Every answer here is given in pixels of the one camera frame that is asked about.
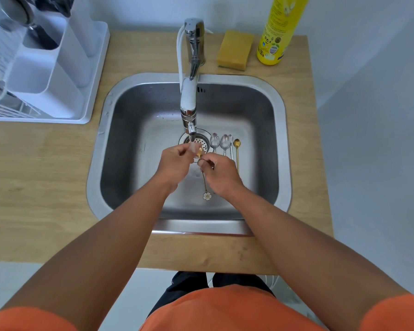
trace sponge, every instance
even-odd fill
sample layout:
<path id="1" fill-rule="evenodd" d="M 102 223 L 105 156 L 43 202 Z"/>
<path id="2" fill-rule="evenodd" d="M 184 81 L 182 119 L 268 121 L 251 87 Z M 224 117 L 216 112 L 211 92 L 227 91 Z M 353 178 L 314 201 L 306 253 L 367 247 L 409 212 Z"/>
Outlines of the sponge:
<path id="1" fill-rule="evenodd" d="M 227 30 L 216 58 L 218 65 L 245 71 L 253 37 L 251 33 Z"/>

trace wooden countertop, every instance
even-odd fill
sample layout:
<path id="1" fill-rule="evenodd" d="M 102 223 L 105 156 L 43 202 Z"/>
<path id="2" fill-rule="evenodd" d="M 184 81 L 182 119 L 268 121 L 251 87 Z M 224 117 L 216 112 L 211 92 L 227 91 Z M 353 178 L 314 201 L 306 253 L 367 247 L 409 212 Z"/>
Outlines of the wooden countertop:
<path id="1" fill-rule="evenodd" d="M 277 89 L 287 110 L 293 184 L 289 213 L 332 235 L 307 38 L 293 37 L 276 66 L 257 60 L 255 38 L 245 72 L 217 67 L 222 38 L 206 34 L 207 62 L 201 72 L 252 75 Z M 176 33 L 112 33 L 88 124 L 0 122 L 0 261 L 43 263 L 96 223 L 86 180 L 104 99 L 132 74 L 177 73 L 175 41 Z M 276 274 L 254 237 L 152 234 L 139 266 Z"/>

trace forearm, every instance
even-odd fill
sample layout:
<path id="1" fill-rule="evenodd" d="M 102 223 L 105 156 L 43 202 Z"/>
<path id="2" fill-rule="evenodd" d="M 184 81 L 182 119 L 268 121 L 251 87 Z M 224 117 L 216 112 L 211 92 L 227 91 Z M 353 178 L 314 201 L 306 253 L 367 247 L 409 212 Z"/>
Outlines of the forearm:
<path id="1" fill-rule="evenodd" d="M 407 291 L 349 247 L 242 187 L 229 197 L 276 269 L 332 330 L 357 330 L 384 298 Z"/>
<path id="2" fill-rule="evenodd" d="M 152 178 L 58 252 L 3 307 L 54 312 L 97 330 L 135 270 L 169 190 Z"/>

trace black pants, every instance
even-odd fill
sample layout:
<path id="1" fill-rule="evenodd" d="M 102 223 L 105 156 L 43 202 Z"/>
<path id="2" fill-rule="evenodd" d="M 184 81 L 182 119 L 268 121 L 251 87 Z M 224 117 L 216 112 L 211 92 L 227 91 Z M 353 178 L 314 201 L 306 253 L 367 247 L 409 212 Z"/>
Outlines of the black pants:
<path id="1" fill-rule="evenodd" d="M 213 276 L 214 287 L 224 287 L 226 285 L 244 285 L 248 287 L 256 287 L 269 292 L 274 296 L 270 288 L 265 284 L 262 279 L 257 275 L 250 274 L 227 274 L 227 273 L 215 273 Z M 208 288 L 207 275 L 200 272 L 178 272 L 172 279 L 172 284 L 166 289 L 164 294 L 158 300 L 149 312 L 150 316 L 156 309 L 163 305 L 172 303 L 178 298 L 199 289 Z"/>

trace stainless steel sink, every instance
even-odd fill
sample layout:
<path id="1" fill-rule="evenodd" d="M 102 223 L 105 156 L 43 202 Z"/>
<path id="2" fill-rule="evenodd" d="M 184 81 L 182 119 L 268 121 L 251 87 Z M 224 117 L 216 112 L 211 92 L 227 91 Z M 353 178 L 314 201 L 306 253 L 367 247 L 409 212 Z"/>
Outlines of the stainless steel sink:
<path id="1" fill-rule="evenodd" d="M 188 137 L 180 114 L 178 74 L 142 73 L 119 82 L 104 103 L 87 180 L 91 210 L 102 219 L 155 173 L 161 151 Z M 285 107 L 268 83 L 249 76 L 201 75 L 197 94 L 199 139 L 209 134 L 241 140 L 239 173 L 252 191 L 280 209 L 291 200 Z M 223 154 L 219 147 L 217 153 Z M 251 234 L 242 215 L 219 195 L 203 199 L 196 164 L 166 200 L 154 231 Z"/>

